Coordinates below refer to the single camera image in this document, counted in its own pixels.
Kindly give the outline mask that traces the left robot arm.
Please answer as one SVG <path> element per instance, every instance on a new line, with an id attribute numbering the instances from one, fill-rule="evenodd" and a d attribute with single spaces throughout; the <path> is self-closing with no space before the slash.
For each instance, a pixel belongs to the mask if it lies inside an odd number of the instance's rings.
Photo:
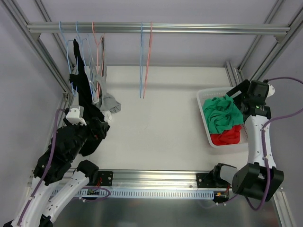
<path id="1" fill-rule="evenodd" d="M 18 215 L 6 227 L 52 227 L 59 214 L 86 185 L 96 185 L 99 167 L 89 160 L 81 161 L 69 182 L 54 196 L 65 173 L 78 154 L 92 154 L 106 137 L 107 122 L 92 118 L 85 125 L 67 123 L 54 130 L 48 150 L 38 159 L 30 194 Z"/>

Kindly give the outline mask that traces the green tank top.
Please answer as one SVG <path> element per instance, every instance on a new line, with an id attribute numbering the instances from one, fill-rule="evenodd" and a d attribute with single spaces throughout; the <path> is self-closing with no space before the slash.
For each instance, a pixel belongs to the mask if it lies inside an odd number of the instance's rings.
<path id="1" fill-rule="evenodd" d="M 228 95 L 205 100 L 202 105 L 210 134 L 222 134 L 234 125 L 244 124 L 244 117 Z"/>

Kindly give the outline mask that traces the red tank top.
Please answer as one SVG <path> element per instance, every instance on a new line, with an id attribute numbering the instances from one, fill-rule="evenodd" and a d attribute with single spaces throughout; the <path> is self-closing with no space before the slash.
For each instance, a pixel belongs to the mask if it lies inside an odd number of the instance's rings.
<path id="1" fill-rule="evenodd" d="M 230 130 L 225 130 L 222 134 L 211 134 L 211 141 L 216 146 L 238 144 L 241 139 L 241 129 L 241 125 L 234 125 Z"/>

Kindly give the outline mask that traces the pink plastic hanger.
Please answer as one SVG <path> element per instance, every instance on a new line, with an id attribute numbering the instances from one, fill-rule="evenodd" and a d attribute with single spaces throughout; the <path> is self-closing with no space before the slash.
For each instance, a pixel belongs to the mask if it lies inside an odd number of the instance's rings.
<path id="1" fill-rule="evenodd" d="M 144 78 L 144 86 L 143 86 L 143 99 L 145 99 L 147 79 L 148 79 L 148 71 L 149 71 L 149 65 L 150 65 L 150 56 L 151 56 L 152 39 L 153 39 L 152 28 L 153 28 L 153 23 L 151 21 L 151 23 L 150 23 L 149 47 L 148 47 L 148 53 L 147 53 L 147 62 L 146 62 L 146 70 L 145 70 L 145 78 Z"/>

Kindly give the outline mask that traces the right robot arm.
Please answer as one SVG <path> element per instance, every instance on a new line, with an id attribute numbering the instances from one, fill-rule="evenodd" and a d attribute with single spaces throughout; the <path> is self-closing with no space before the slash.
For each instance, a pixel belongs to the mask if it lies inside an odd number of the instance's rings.
<path id="1" fill-rule="evenodd" d="M 271 109 L 266 98 L 274 88 L 267 82 L 244 80 L 228 96 L 233 98 L 244 117 L 248 137 L 248 162 L 238 170 L 219 163 L 213 169 L 212 184 L 218 188 L 230 185 L 233 193 L 246 198 L 269 201 L 284 180 L 283 171 L 277 170 L 270 145 Z"/>

